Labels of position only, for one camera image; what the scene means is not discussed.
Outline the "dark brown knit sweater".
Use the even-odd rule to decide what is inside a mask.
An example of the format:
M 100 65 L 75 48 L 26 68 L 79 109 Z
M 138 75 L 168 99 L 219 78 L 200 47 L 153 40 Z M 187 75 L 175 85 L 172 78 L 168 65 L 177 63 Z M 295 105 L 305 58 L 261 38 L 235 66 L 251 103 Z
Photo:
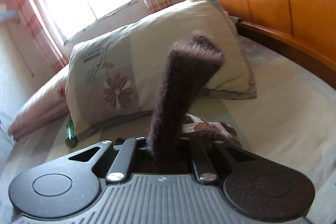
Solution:
M 137 150 L 134 173 L 185 173 L 191 138 L 202 145 L 219 140 L 241 147 L 236 130 L 223 122 L 197 122 L 188 113 L 206 83 L 224 64 L 221 49 L 203 35 L 174 43 L 169 50 L 158 102 L 146 138 L 147 149 Z

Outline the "green glass bottle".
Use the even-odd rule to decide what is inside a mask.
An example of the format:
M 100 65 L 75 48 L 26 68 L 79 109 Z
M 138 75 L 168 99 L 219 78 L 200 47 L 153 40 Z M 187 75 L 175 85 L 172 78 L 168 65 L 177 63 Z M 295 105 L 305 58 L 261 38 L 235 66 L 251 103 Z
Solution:
M 77 145 L 77 137 L 75 135 L 74 124 L 71 118 L 68 120 L 66 124 L 65 144 L 69 148 L 73 148 Z

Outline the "floral beige pillow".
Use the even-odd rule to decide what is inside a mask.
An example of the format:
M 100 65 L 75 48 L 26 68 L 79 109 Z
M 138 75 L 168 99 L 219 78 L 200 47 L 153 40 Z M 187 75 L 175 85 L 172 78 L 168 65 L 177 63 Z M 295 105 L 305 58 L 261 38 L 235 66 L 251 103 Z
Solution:
M 252 70 L 236 27 L 218 0 L 187 0 L 72 48 L 66 101 L 75 135 L 154 109 L 169 47 L 203 35 L 218 46 L 225 64 L 204 88 L 214 98 L 256 98 Z

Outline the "folded pink floral quilt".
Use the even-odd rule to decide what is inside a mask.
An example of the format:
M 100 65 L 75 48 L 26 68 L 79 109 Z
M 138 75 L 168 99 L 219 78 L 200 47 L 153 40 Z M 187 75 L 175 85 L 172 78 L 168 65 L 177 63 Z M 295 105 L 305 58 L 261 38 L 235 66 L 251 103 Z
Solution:
M 66 65 L 56 73 L 17 112 L 7 128 L 7 133 L 15 140 L 69 113 L 66 102 L 68 69 Z

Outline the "patchwork pastel bed sheet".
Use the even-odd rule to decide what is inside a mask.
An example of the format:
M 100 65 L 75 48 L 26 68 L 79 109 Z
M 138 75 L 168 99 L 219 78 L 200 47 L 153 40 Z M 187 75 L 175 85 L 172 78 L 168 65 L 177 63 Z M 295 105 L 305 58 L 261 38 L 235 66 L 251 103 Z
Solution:
M 242 47 L 256 80 L 257 98 L 223 100 L 198 97 L 189 113 L 235 128 L 243 149 L 299 170 L 313 182 L 315 200 L 308 214 L 313 223 L 335 222 L 335 89 L 286 57 L 251 41 Z M 147 135 L 150 115 L 114 124 L 65 145 L 68 115 L 16 142 L 1 176 L 1 223 L 11 223 L 11 180 L 23 170 L 67 155 L 100 140 Z

